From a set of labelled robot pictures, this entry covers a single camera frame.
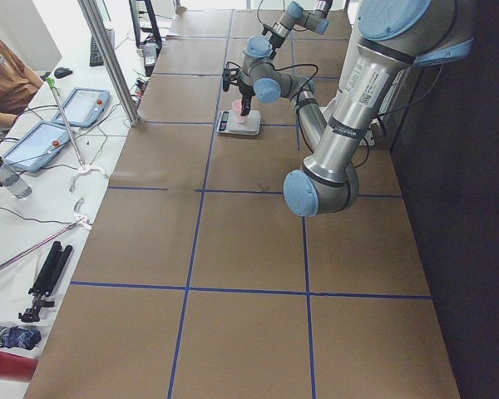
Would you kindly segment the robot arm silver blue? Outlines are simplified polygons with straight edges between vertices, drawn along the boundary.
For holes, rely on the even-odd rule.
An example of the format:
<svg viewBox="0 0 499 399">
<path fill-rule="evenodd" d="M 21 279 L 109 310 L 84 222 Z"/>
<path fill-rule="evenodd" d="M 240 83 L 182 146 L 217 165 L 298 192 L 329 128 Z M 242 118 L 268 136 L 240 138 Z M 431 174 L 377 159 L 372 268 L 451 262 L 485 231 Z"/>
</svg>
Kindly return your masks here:
<svg viewBox="0 0 499 399">
<path fill-rule="evenodd" d="M 353 69 L 337 97 L 321 109 L 310 81 L 278 71 L 273 60 L 294 27 L 323 34 L 330 7 L 320 1 L 306 11 L 290 3 L 274 25 L 247 41 L 241 68 L 224 77 L 226 85 L 239 88 L 244 114 L 253 99 L 272 103 L 285 98 L 296 110 L 312 153 L 287 174 L 283 193 L 289 209 L 301 217 L 339 212 L 356 200 L 359 183 L 352 158 L 396 75 L 408 67 L 466 57 L 477 9 L 473 1 L 362 2 Z"/>
<path fill-rule="evenodd" d="M 329 25 L 328 14 L 332 6 L 333 0 L 317 1 L 314 10 L 308 11 L 298 2 L 292 1 L 277 22 L 271 27 L 263 26 L 263 35 L 270 33 L 269 44 L 273 50 L 282 47 L 295 27 L 324 35 Z"/>
</svg>

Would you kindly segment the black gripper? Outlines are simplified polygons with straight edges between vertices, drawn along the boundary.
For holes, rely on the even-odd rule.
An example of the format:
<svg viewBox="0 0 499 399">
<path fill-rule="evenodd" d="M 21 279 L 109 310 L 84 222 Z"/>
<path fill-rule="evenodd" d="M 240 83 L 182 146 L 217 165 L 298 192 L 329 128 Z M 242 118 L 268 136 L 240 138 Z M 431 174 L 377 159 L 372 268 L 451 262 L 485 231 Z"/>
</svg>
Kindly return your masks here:
<svg viewBox="0 0 499 399">
<path fill-rule="evenodd" d="M 238 78 L 238 88 L 242 95 L 240 100 L 240 115 L 248 116 L 251 111 L 251 100 L 254 97 L 253 86 L 245 81 L 244 75 L 239 74 Z"/>
<path fill-rule="evenodd" d="M 269 43 L 274 50 L 281 48 L 284 41 L 288 37 L 290 30 L 282 25 L 281 23 L 275 23 L 271 27 L 271 36 L 269 38 Z"/>
</svg>

